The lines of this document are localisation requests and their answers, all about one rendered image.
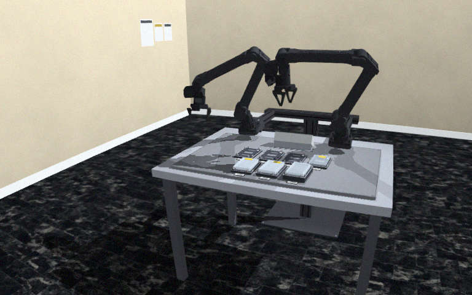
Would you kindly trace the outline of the grey perforated work table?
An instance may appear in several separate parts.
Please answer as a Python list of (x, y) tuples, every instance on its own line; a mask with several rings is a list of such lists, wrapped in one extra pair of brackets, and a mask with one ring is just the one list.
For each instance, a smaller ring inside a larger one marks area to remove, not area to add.
[[(376, 200), (381, 149), (354, 146), (350, 149), (341, 149), (330, 147), (327, 143), (314, 142), (312, 150), (307, 152), (273, 148), (273, 141), (274, 138), (270, 137), (225, 133), (174, 163), (171, 168), (274, 186)], [(267, 149), (272, 149), (285, 152), (278, 161), (282, 161), (288, 152), (292, 151), (308, 155), (303, 163), (308, 163), (316, 154), (330, 156), (332, 160), (327, 169), (313, 170), (304, 183), (291, 184), (287, 183), (289, 180), (283, 179), (283, 174), (289, 167), (277, 179), (259, 179), (260, 176), (256, 176), (256, 172), (264, 163), (261, 163), (251, 175), (237, 176), (231, 172), (232, 167), (239, 161), (234, 155), (245, 147), (262, 149), (262, 152), (254, 159), (265, 153)]]

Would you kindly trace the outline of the grey operator panel with colored buttons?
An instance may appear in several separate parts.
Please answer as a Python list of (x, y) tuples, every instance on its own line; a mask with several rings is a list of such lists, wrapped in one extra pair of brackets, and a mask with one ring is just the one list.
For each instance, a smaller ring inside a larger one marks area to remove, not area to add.
[(310, 152), (314, 147), (313, 135), (275, 132), (273, 148)]

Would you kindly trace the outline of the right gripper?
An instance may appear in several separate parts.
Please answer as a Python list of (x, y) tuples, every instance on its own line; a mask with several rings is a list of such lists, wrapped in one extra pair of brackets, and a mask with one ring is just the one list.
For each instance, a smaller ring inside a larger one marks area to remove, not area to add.
[[(195, 107), (195, 106), (198, 106), (198, 107)], [(208, 118), (211, 114), (211, 108), (209, 108), (207, 104), (191, 104), (191, 108), (187, 108), (187, 111), (189, 113), (190, 121), (191, 121), (192, 111), (200, 111), (199, 109), (207, 109), (207, 114), (206, 114), (206, 122), (207, 122)]]

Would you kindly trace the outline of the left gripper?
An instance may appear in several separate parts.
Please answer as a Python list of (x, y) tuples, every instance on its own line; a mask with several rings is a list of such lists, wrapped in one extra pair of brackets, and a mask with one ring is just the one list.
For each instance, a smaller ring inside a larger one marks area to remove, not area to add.
[[(280, 76), (281, 74), (279, 74)], [(288, 99), (288, 102), (289, 103), (292, 103), (292, 100), (297, 92), (297, 87), (295, 86), (295, 84), (291, 84), (291, 81), (290, 81), (290, 74), (289, 75), (285, 75), (283, 77), (283, 75), (281, 75), (281, 85), (282, 86), (279, 86), (279, 85), (276, 85), (274, 87), (274, 90), (272, 91), (274, 97), (276, 98), (279, 106), (282, 106), (283, 105), (283, 101), (285, 99), (285, 95), (287, 96), (287, 99)], [(282, 88), (279, 88), (279, 87), (282, 87)], [(282, 90), (285, 90), (285, 92), (282, 92)], [(287, 90), (288, 89), (288, 90)], [(291, 97), (291, 100), (289, 98), (289, 92), (293, 92), (292, 94), (292, 97)], [(280, 103), (280, 100), (278, 99), (278, 96), (277, 95), (281, 95), (281, 103)]]

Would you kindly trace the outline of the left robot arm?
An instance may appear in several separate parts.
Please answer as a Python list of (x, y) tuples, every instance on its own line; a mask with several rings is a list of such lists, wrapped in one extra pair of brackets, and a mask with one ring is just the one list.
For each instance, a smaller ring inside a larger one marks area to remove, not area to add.
[(348, 132), (346, 119), (372, 78), (379, 73), (378, 63), (364, 49), (302, 50), (280, 48), (275, 56), (275, 60), (264, 63), (266, 84), (271, 86), (275, 83), (275, 85), (282, 86), (279, 74), (283, 75), (283, 77), (289, 75), (289, 63), (298, 62), (345, 63), (363, 68), (342, 105), (339, 109), (333, 111), (330, 120), (331, 124), (329, 125), (334, 130), (334, 132), (331, 132), (329, 143), (350, 146), (352, 135)]

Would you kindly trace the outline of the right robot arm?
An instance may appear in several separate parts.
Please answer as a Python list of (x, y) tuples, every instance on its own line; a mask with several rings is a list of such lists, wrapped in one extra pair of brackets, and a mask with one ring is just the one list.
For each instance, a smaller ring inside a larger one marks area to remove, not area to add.
[(250, 110), (248, 110), (248, 106), (250, 105), (250, 101), (264, 75), (264, 63), (270, 61), (270, 58), (256, 46), (251, 47), (247, 51), (244, 51), (240, 55), (209, 71), (197, 75), (193, 80), (192, 85), (185, 86), (183, 90), (184, 97), (194, 98), (194, 104), (205, 104), (205, 88), (203, 88), (205, 84), (241, 65), (251, 63), (252, 61), (256, 62), (257, 66), (241, 100), (236, 104), (234, 117), (237, 120), (242, 121), (241, 126), (238, 128), (240, 132), (256, 132), (260, 126), (260, 122), (255, 122)]

